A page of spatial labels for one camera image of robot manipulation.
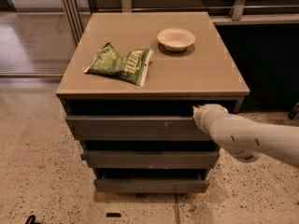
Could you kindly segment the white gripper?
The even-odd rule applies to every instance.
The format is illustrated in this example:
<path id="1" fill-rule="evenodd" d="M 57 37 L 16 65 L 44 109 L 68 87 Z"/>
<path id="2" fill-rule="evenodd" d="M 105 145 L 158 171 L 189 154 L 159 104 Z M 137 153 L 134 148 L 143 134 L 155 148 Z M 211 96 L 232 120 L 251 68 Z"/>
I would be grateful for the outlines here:
<path id="1" fill-rule="evenodd" d="M 217 104 L 193 106 L 192 111 L 196 126 L 207 134 L 224 133 L 237 118 L 237 115 L 230 114 L 225 107 Z"/>

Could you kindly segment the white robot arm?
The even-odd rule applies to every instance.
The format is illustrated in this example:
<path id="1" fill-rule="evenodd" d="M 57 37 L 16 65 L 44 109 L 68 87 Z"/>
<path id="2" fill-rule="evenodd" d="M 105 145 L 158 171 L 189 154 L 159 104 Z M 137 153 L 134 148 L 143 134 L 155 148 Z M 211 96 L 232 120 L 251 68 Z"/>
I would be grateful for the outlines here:
<path id="1" fill-rule="evenodd" d="M 260 154 L 299 167 L 299 128 L 265 124 L 230 114 L 221 105 L 193 108 L 197 127 L 236 160 L 250 163 Z"/>

